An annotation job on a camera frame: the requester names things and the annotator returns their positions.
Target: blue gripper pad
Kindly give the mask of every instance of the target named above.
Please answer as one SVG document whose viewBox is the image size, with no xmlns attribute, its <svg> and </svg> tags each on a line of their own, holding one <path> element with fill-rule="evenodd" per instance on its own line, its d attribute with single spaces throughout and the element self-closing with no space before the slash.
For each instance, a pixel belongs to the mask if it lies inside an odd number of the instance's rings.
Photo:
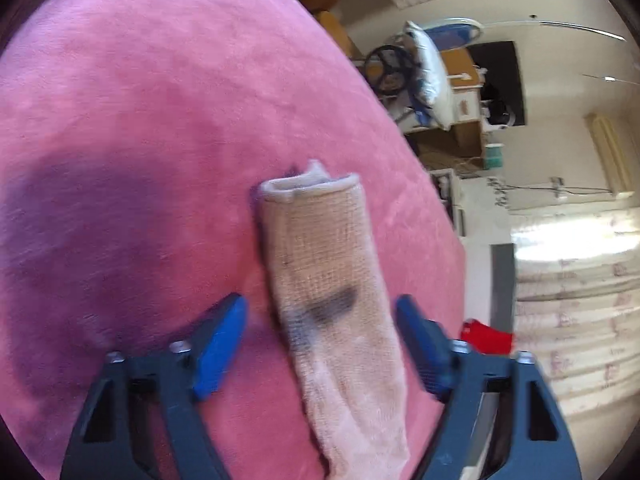
<svg viewBox="0 0 640 480">
<path fill-rule="evenodd" d="M 246 322 L 247 303 L 235 296 L 218 322 L 209 343 L 202 349 L 196 364 L 193 393 L 203 400 L 217 391 L 228 364 L 236 353 Z"/>
<path fill-rule="evenodd" d="M 435 321 L 424 319 L 409 295 L 396 301 L 396 324 L 424 389 L 447 402 L 455 384 L 451 343 Z"/>
</svg>

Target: power outlet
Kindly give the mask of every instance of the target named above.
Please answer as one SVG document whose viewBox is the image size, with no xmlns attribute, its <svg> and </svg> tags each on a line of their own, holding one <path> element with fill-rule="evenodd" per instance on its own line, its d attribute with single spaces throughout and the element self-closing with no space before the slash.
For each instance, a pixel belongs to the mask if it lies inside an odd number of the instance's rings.
<svg viewBox="0 0 640 480">
<path fill-rule="evenodd" d="M 564 188 L 564 178 L 562 178 L 561 176 L 552 176 L 551 187 L 553 188 L 556 195 L 556 200 L 558 200 L 558 202 L 566 202 L 566 200 L 569 198 L 569 195 Z"/>
</svg>

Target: metal screw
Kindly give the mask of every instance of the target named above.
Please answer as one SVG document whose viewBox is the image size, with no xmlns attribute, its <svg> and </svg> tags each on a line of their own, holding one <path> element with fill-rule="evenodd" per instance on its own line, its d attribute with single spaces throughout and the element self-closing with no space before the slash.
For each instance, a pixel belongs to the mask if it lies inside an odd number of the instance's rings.
<svg viewBox="0 0 640 480">
<path fill-rule="evenodd" d="M 188 341 L 175 341 L 169 345 L 169 350 L 174 354 L 182 354 L 191 350 L 191 345 Z"/>
<path fill-rule="evenodd" d="M 124 356 L 120 352 L 109 352 L 107 354 L 108 363 L 121 363 L 124 361 Z"/>
<path fill-rule="evenodd" d="M 531 352 L 518 352 L 516 360 L 523 365 L 534 365 L 536 363 L 536 356 Z"/>
<path fill-rule="evenodd" d="M 457 339 L 454 339 L 451 342 L 451 349 L 458 354 L 468 354 L 471 352 L 469 344 L 466 341 L 460 341 Z"/>
</svg>

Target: ribbed fabric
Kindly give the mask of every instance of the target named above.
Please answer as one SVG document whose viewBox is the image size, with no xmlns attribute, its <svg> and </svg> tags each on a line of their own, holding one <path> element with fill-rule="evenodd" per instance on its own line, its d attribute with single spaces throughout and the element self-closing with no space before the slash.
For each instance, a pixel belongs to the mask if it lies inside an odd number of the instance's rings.
<svg viewBox="0 0 640 480">
<path fill-rule="evenodd" d="M 312 162 L 262 193 L 276 305 L 329 478 L 396 480 L 404 367 L 359 177 Z"/>
</svg>

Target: pink blanket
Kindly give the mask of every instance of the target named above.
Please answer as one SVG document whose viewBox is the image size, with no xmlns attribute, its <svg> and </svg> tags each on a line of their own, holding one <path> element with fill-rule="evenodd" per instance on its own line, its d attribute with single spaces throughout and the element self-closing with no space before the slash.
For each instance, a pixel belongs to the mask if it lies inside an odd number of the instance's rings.
<svg viewBox="0 0 640 480">
<path fill-rule="evenodd" d="M 361 175 L 391 297 L 460 328 L 463 250 L 429 179 L 295 0 L 49 0 L 0 58 L 0 133 L 0 413 L 47 480 L 104 355 L 231 291 L 250 318 L 210 436 L 234 480 L 322 478 L 254 222 L 255 186 L 310 158 Z M 407 377 L 405 478 L 440 415 Z"/>
</svg>

